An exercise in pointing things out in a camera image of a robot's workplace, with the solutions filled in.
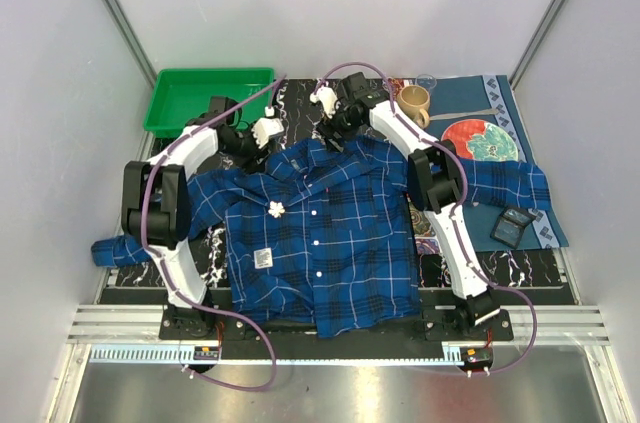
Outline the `gold flower brooch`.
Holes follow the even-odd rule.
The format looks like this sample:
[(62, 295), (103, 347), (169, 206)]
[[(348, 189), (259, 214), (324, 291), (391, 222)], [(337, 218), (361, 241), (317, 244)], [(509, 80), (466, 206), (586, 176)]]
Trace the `gold flower brooch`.
[(269, 203), (268, 213), (273, 218), (280, 218), (285, 213), (285, 207), (281, 202), (271, 201)]

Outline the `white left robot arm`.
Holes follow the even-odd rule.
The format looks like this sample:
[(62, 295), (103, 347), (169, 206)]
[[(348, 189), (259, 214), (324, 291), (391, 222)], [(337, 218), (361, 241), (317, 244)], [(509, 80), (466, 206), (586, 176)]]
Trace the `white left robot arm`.
[(168, 303), (187, 308), (181, 327), (196, 339), (215, 329), (216, 315), (206, 305), (207, 288), (192, 256), (188, 233), (192, 227), (188, 180), (210, 157), (222, 153), (246, 173), (261, 172), (272, 140), (284, 132), (275, 110), (268, 106), (247, 128), (237, 127), (238, 102), (211, 98), (209, 110), (188, 120), (179, 137), (158, 155), (127, 163), (123, 174), (121, 223), (151, 258), (167, 287)]

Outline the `red and teal plate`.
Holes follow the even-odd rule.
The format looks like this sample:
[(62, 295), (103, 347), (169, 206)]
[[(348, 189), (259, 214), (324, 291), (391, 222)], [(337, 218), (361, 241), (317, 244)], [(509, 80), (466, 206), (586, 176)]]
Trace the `red and teal plate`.
[(442, 139), (454, 144), (460, 158), (486, 162), (519, 160), (514, 139), (496, 124), (485, 120), (455, 122), (444, 131)]

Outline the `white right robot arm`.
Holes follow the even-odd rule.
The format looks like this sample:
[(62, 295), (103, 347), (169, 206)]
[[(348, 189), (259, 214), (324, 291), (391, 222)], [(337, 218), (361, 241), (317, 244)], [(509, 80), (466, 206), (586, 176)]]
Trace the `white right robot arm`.
[(500, 312), (478, 262), (464, 221), (462, 204), (468, 184), (450, 141), (439, 141), (422, 126), (429, 93), (420, 86), (373, 89), (364, 74), (352, 74), (335, 89), (320, 80), (310, 96), (322, 107), (317, 131), (327, 145), (341, 151), (367, 125), (384, 135), (407, 160), (408, 195), (436, 233), (456, 298), (454, 327), (466, 339), (486, 332)]

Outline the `green plastic tray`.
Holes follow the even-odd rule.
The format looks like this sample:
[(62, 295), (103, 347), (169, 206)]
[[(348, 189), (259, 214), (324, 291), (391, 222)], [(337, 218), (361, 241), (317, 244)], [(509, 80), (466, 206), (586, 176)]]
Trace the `green plastic tray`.
[(170, 68), (158, 73), (143, 127), (176, 138), (188, 120), (209, 109), (214, 96), (241, 102), (275, 80), (269, 67)]

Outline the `beige ceramic mug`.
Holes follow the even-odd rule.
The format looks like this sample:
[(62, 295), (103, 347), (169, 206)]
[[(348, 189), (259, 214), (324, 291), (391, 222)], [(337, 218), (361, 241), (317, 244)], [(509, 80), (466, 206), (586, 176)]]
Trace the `beige ceramic mug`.
[(430, 123), (428, 110), (431, 103), (429, 92), (418, 85), (408, 85), (400, 89), (396, 102), (404, 114), (419, 128), (425, 129)]

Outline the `black brooch box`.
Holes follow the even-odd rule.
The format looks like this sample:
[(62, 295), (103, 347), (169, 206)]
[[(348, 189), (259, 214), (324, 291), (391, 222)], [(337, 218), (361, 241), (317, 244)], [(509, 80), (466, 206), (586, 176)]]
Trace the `black brooch box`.
[(506, 207), (497, 218), (490, 237), (511, 249), (517, 249), (526, 228), (533, 220), (534, 217), (528, 210)]

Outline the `blue plaid shirt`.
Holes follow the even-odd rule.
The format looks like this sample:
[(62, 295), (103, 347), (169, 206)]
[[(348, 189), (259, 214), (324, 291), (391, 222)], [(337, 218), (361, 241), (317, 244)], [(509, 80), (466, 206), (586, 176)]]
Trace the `blue plaid shirt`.
[[(393, 145), (360, 136), (339, 153), (305, 139), (261, 173), (192, 177), (189, 235), (225, 226), (236, 312), (333, 337), (419, 311), (406, 190), (407, 162)], [(268, 213), (271, 201), (282, 217)]]

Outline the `clear glass cup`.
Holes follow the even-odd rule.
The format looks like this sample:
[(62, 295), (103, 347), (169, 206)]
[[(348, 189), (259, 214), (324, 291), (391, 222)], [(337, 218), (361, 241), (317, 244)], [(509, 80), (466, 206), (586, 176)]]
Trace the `clear glass cup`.
[(419, 74), (415, 78), (415, 84), (425, 89), (428, 93), (433, 92), (437, 83), (437, 79), (433, 75), (427, 73)]

